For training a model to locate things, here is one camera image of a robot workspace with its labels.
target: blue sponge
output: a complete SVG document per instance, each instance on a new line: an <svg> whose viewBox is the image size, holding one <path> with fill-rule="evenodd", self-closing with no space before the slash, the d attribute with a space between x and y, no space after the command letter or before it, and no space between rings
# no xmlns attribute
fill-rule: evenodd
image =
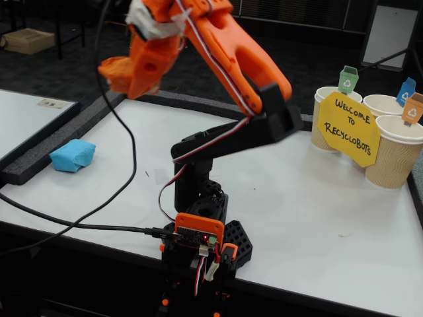
<svg viewBox="0 0 423 317"><path fill-rule="evenodd" d="M94 152L94 144L74 139L50 153L50 158L56 170L76 172L82 166L90 165L93 161Z"/></svg>

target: small label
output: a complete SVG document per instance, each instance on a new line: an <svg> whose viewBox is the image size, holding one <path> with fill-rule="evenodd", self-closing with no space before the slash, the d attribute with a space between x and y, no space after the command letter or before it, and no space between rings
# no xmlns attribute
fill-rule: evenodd
<svg viewBox="0 0 423 317"><path fill-rule="evenodd" d="M423 115L423 95L415 92L410 98L407 99L404 112L403 120L416 124Z"/></svg>
<svg viewBox="0 0 423 317"><path fill-rule="evenodd" d="M66 107L69 103L66 101L59 101L53 99L43 99L37 105L47 107L47 108L55 108L55 109L62 109Z"/></svg>
<svg viewBox="0 0 423 317"><path fill-rule="evenodd" d="M340 72L338 90L346 94L353 92L358 82L358 71L354 67L344 66Z"/></svg>
<svg viewBox="0 0 423 317"><path fill-rule="evenodd" d="M416 92L416 82L410 77L403 83L401 90L397 96L397 102L401 106L405 106L407 99Z"/></svg>
<svg viewBox="0 0 423 317"><path fill-rule="evenodd" d="M333 92L321 102L318 125L331 147L361 167L375 164L381 132L369 108Z"/></svg>

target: black cable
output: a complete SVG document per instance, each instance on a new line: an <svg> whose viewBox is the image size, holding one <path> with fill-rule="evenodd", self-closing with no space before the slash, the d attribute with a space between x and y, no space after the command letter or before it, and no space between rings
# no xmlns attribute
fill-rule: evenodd
<svg viewBox="0 0 423 317"><path fill-rule="evenodd" d="M20 210L25 211L26 213L30 213L31 215L37 216L39 218L43 218L45 220L49 220L53 223L58 223L59 225L63 226L71 226L73 223L71 221L66 221L62 219L58 219L49 215L46 215L44 213L41 213L39 211L35 211L27 206L21 205L13 200L11 200L9 197L4 196L3 194L0 194L0 199L8 203L9 205L12 205L15 208L18 208ZM145 229L143 228L136 228L136 227L121 227L121 226L102 226L102 225L81 225L78 224L75 226L76 228L80 229L93 229L93 230L117 230L117 231L130 231L130 232L145 232Z"/></svg>
<svg viewBox="0 0 423 317"><path fill-rule="evenodd" d="M82 222L83 220L85 220L86 218L90 217L91 215L94 215L97 211L101 210L102 208L106 207L113 199L115 199L126 187L128 187L128 185L132 182L132 180L135 177L135 174L137 172L137 155L136 155L136 149L135 149L135 138L134 135L132 134L132 131L129 129L129 127L122 121L122 119L119 117L119 115L114 111L113 106L111 105L109 99L106 96L106 92L103 89L103 86L101 84L101 79L100 79L100 74L98 72L97 66L99 64L100 61L100 52L99 52L99 47L100 47L100 35L101 35L101 31L102 31L102 27L104 24L104 20L107 14L107 10L110 6L112 0L106 0L106 3L104 4L103 10L101 12L101 16L100 16L100 20L98 21L98 28L97 28L97 32L96 32L96 37L95 37L95 73L96 73L96 80L98 83L98 87L101 91L101 95L104 98L104 101L106 102L107 106L109 107L110 111L114 114L114 116L116 117L116 119L120 122L120 124L122 124L122 126L125 128L125 130L129 133L131 140L132 140L132 156L133 156L133 160L134 160L134 169L132 171L132 174L129 178L129 180L112 196L110 197L106 202L104 202L102 205L100 205L99 207L97 207L96 209L92 210L91 212L87 213L86 215L83 215L81 218L79 218L78 220L76 220L74 223L70 223L70 225L63 229L62 231L53 234L51 236L49 236L48 238L45 238L41 241L38 241L37 243L31 244L29 246L23 246L21 248L15 248L12 250L8 250L6 252L2 252L0 253L0 256L5 256L6 254L10 254L13 252L18 252L18 251L23 251L23 250L28 250L31 248L34 248L36 246L39 246L47 241L50 241L54 238L57 238L59 236L61 236L62 234L66 233L67 231L71 230L74 227L78 227L81 226L85 227L87 229L98 229L98 230L119 230L119 227L114 227L114 226L90 226L90 225L80 225L79 223ZM62 221L60 219L51 217L51 216L47 216L43 213L40 213L38 211L32 210L31 208L27 208L13 200L11 200L10 198L5 197L4 195L0 194L0 199L6 201L7 203L10 203L11 205L13 205L16 208L19 208L23 211L26 211L28 213L31 213L32 215L53 221L53 222L61 222L61 224L65 224L68 225L69 222L67 221ZM136 231L136 232L146 232L146 229L139 229L139 228L130 228L130 227L121 227L123 229L125 229L126 231Z"/></svg>

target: blue recycling flag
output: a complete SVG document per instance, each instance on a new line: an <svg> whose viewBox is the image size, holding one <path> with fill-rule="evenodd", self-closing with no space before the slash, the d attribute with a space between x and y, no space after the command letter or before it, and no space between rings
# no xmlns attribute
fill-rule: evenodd
<svg viewBox="0 0 423 317"><path fill-rule="evenodd" d="M416 82L411 79L410 77L407 78L405 83L403 83L401 90L397 97L397 102L401 106L405 106L407 99L412 96L416 92Z"/></svg>

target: table surface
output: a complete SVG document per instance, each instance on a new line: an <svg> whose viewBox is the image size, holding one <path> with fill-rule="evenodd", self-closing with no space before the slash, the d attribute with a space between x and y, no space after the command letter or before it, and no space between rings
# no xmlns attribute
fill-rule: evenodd
<svg viewBox="0 0 423 317"><path fill-rule="evenodd" d="M230 122L208 114L125 100L117 112L134 132L138 172L110 205L84 223L163 227L157 194L173 175L171 146ZM237 279L397 316L423 316L423 232L407 185L374 189L344 155L316 150L300 131L278 143L214 160L210 178L229 194L227 221L241 221L252 260ZM1 193L74 221L108 199L130 176L130 138L109 114L84 140L93 163L75 174L49 165ZM162 196L175 216L174 188ZM57 232L63 227L0 201L0 220ZM72 229L68 236L160 259L159 241L134 232Z"/></svg>
<svg viewBox="0 0 423 317"><path fill-rule="evenodd" d="M43 99L64 102L62 109L37 103ZM66 112L75 102L0 90L0 160Z"/></svg>

